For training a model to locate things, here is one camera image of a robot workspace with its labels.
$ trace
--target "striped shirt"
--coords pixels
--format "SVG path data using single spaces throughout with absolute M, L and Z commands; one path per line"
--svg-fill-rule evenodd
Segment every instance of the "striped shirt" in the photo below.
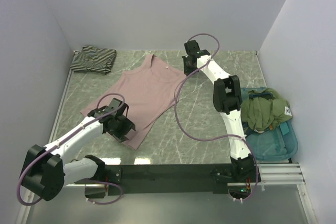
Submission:
M 98 72 L 107 74 L 111 71 L 117 51 L 84 46 L 74 58 L 71 70 L 74 72 Z

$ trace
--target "pink tank top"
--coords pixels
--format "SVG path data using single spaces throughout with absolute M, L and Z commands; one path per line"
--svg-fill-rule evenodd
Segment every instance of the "pink tank top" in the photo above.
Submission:
M 174 105 L 174 92 L 184 78 L 183 71 L 173 68 L 155 55 L 147 55 L 140 67 L 122 72 L 121 78 L 104 94 L 122 94 L 130 107 L 127 117 L 135 124 L 135 131 L 131 130 L 127 135 L 129 140 L 123 144 L 138 149 L 155 120 Z M 96 108 L 99 99 L 81 113 L 86 116 Z M 108 105 L 112 99 L 112 95 L 106 97 L 99 106 Z

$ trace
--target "tank top neckline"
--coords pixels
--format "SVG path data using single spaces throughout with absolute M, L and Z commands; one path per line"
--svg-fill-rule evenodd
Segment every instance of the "tank top neckline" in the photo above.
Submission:
M 175 72 L 177 74 L 179 74 L 178 76 L 176 76 L 175 78 L 164 78 L 164 77 L 159 77 L 157 75 L 155 75 L 155 73 L 152 71 L 152 61 L 153 59 L 156 59 L 158 60 L 159 62 L 161 62 L 161 64 L 163 65 L 166 65 L 166 67 L 168 67 L 167 69 L 164 69 L 164 70 L 167 70 L 167 71 L 172 71 L 172 72 Z M 161 82 L 174 82 L 174 81 L 177 81 L 178 79 L 180 78 L 184 78 L 184 73 L 183 71 L 181 71 L 180 69 L 177 69 L 177 68 L 174 68 L 172 66 L 170 66 L 169 64 L 167 64 L 166 62 L 164 62 L 163 60 L 161 60 L 160 58 L 158 58 L 155 54 L 150 54 L 150 55 L 147 55 L 147 62 L 145 63 L 147 68 L 148 68 L 148 71 L 151 75 L 151 77 L 157 81 L 161 81 Z

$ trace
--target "gray marble surface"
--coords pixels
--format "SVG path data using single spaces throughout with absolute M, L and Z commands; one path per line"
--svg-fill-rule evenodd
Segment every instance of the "gray marble surface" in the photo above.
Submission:
M 168 64 L 183 70 L 184 51 L 118 51 L 111 73 L 72 73 L 54 140 L 78 123 L 80 110 L 116 83 L 123 70 L 134 69 L 147 54 L 155 54 Z M 240 78 L 241 87 L 265 86 L 255 51 L 220 51 L 216 62 L 228 73 Z M 177 106 L 182 126 L 196 137 L 209 138 L 226 134 L 224 122 L 212 104 L 213 85 L 203 73 L 196 74 L 183 86 Z M 138 150 L 126 147 L 108 135 L 86 144 L 73 158 L 88 154 L 112 164 L 209 164 L 230 163 L 228 139 L 198 142 L 179 129 L 173 108 L 158 118 Z

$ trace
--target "white tag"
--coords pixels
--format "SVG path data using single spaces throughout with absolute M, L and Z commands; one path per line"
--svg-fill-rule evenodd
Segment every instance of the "white tag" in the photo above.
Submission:
M 292 116 L 292 112 L 290 111 L 290 109 L 287 106 L 285 106 L 285 115 Z
M 257 130 L 254 130 L 255 132 L 258 132 L 259 134 L 263 134 L 265 131 L 257 131 Z

